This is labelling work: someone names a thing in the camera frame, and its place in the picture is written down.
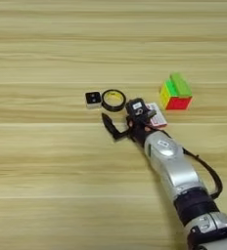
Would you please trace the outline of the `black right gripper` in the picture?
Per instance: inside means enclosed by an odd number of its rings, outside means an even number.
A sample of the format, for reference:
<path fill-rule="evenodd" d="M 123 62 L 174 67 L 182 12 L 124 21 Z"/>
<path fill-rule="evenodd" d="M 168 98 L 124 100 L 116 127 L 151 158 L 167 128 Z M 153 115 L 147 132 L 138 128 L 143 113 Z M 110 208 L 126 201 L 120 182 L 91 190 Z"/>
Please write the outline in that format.
<path fill-rule="evenodd" d="M 153 118 L 157 112 L 153 110 L 148 110 L 145 114 L 145 118 L 150 120 Z M 102 120 L 107 131 L 113 136 L 113 138 L 117 141 L 122 138 L 128 138 L 132 140 L 134 143 L 137 143 L 139 146 L 143 146 L 145 144 L 145 140 L 151 135 L 154 130 L 148 126 L 145 126 L 143 123 L 138 120 L 132 119 L 130 116 L 126 117 L 127 129 L 124 132 L 119 132 L 114 126 L 111 118 L 103 113 Z"/>

